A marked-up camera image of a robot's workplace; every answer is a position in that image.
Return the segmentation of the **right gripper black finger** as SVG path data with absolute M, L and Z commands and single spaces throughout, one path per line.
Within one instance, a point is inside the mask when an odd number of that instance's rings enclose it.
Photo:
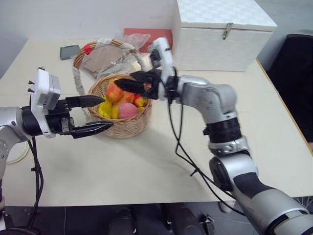
M 153 78 L 147 71 L 136 71 L 131 73 L 131 77 L 139 82 L 152 82 Z
M 124 91 L 131 92 L 134 94 L 139 94 L 139 95 L 147 95 L 146 89 L 145 89 L 145 83 L 143 82 L 122 78 L 122 79 L 115 80 L 114 83 L 120 89 Z

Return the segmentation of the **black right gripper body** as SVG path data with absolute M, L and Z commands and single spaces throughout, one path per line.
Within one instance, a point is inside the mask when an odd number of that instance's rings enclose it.
M 158 100 L 158 89 L 161 83 L 161 70 L 153 69 L 148 71 L 153 78 L 152 82 L 144 82 L 147 95 L 143 97 Z

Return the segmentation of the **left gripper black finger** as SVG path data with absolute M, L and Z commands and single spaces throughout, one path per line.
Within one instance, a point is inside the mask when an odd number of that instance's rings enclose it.
M 113 122 L 94 121 L 85 124 L 84 126 L 74 127 L 72 130 L 72 137 L 74 139 L 93 136 L 106 131 L 113 127 Z
M 105 102 L 105 99 L 94 95 L 82 95 L 66 97 L 66 102 L 69 108 L 88 108 Z

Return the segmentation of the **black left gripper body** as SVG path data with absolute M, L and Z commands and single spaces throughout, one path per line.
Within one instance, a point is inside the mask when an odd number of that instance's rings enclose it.
M 74 130 L 74 119 L 70 116 L 70 98 L 58 100 L 55 108 L 45 116 L 52 133 L 71 135 Z

